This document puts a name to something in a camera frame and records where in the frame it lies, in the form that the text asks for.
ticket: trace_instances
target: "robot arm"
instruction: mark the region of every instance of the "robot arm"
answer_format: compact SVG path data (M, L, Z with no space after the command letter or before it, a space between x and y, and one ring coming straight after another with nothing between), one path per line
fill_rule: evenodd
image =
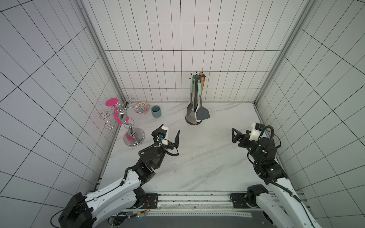
M94 228L123 209L140 208L146 201L146 193L141 186L156 174L153 170L160 167L166 153L173 156L179 155L179 153L172 154L167 151L174 147L177 150L179 134L180 130L176 135L175 143L172 143L168 140L168 128L164 125L153 131L155 143L139 151L138 162L128 167L122 178L85 196L79 192L70 199L58 218L61 228Z
M238 146L247 149L247 157L251 155L256 174L275 193L283 203L285 212L271 198L263 185L254 185L247 188L245 195L246 204L249 207L260 207L279 228L302 227L320 228L313 216L303 205L296 194L287 174L275 161L277 149L281 146L274 144L274 129L272 126L253 123L252 132L247 130L243 134L232 128L232 142L239 141ZM270 129L270 138L261 138L264 131Z

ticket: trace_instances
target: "utensil holder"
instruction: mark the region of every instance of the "utensil holder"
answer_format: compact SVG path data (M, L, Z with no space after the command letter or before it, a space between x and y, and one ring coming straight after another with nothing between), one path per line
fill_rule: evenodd
M193 92L192 92L192 103L193 103L193 109L191 111L191 113L186 114L185 115L185 121L190 124L190 125L198 125L202 122L202 120L196 120L195 118L195 113L198 107L198 100L199 100L199 94L198 94L198 86L197 86L197 82L200 81L202 79L202 77L205 77L205 75L201 73L197 74L197 72L195 72L195 75L191 74L191 77L193 78Z

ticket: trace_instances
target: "metal base plate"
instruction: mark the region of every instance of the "metal base plate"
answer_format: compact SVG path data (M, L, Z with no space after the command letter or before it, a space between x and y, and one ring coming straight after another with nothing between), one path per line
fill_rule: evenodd
M145 140L145 132L142 129L135 127L134 131L134 135L129 135L128 130L123 137L124 143L129 147L136 147Z
M150 201L150 208L151 209L156 209L157 208L157 203L158 203L158 194L157 193L147 193L146 194L146 200ZM147 209L148 204L144 204L142 206L142 209Z
M246 204L245 195L245 193L232 193L230 195L230 199L233 202L233 208L250 208Z

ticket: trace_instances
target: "wooden handle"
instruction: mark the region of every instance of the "wooden handle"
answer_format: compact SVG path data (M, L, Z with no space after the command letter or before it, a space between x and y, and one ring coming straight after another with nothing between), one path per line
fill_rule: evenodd
M204 87L204 77L201 77L200 81L201 81L201 93L203 93L203 87Z

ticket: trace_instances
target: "red wire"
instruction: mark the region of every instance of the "red wire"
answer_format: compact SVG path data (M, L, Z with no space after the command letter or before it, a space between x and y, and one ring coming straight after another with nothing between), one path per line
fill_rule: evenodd
M150 201L148 201L148 200L146 200L146 201L147 201L147 203L148 203L147 210L148 210L148 212L150 212L150 210L151 210L151 208L150 208L151 203L150 203Z

